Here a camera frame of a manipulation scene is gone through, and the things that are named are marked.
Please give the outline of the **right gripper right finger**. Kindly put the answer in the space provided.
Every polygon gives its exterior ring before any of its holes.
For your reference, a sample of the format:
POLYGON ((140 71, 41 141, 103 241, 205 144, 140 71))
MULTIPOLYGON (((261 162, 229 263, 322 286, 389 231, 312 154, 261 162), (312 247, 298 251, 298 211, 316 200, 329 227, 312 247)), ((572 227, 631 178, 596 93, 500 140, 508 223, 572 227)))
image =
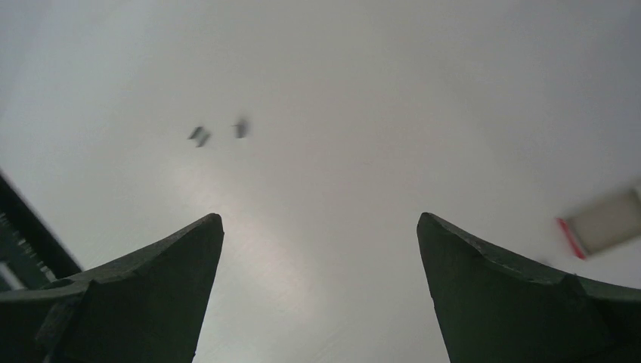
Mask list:
POLYGON ((640 291, 491 244, 432 213, 416 227, 452 362, 638 362, 640 291))

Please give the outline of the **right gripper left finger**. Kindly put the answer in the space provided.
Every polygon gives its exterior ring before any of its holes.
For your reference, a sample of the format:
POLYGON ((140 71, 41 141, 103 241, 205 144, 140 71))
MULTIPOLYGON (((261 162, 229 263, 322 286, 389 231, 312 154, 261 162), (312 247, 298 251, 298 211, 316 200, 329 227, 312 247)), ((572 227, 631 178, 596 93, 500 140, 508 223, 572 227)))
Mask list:
POLYGON ((191 362, 223 247, 210 213, 39 289, 1 294, 3 362, 191 362))

